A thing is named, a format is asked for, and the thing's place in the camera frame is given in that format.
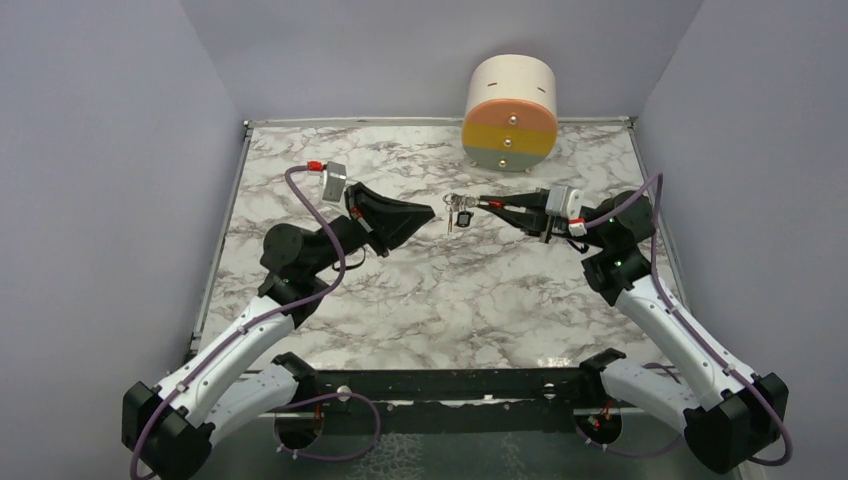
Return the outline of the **silver spiral keyring holder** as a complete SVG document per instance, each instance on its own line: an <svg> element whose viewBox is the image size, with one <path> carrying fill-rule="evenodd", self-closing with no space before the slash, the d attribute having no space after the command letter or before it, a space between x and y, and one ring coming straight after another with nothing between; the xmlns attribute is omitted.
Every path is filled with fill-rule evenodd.
<svg viewBox="0 0 848 480"><path fill-rule="evenodd" d="M445 203L448 215L447 232L449 234L451 234L455 229L462 229L454 226L457 213L465 210L473 212L473 209L478 207L478 200L479 199L477 197L457 193L448 193L443 196L442 201Z"/></svg>

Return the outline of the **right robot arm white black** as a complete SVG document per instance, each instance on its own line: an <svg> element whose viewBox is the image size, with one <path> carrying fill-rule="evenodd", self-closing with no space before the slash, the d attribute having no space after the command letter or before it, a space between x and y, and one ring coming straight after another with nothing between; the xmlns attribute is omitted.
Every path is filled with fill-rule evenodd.
<svg viewBox="0 0 848 480"><path fill-rule="evenodd" d="M589 207L580 191L557 185L482 196L470 204L543 242L559 237L575 248L596 248L582 262L590 288L633 321L683 378L677 383L613 354L578 378L577 393L585 404L600 407L613 398L641 408L677 431L715 473L744 462L787 464L794 454L784 422L787 385L727 350L661 279L658 210L645 191L625 191Z"/></svg>

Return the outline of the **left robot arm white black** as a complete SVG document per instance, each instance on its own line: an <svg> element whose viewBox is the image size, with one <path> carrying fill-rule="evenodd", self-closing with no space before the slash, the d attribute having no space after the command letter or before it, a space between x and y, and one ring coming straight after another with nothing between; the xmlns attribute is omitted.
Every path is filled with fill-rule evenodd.
<svg viewBox="0 0 848 480"><path fill-rule="evenodd" d="M145 465L149 478L189 479L218 443L254 418L283 405L302 410L313 401L313 382L280 365L250 380L240 377L340 285L349 253L368 246L385 256L435 217L427 205L390 199L361 183L342 197L346 212L332 221L307 207L318 230L273 226L260 258L268 274L240 316L155 386L138 382L125 393L121 437L132 452L132 478L140 478ZM331 266L339 278L326 283L317 275Z"/></svg>

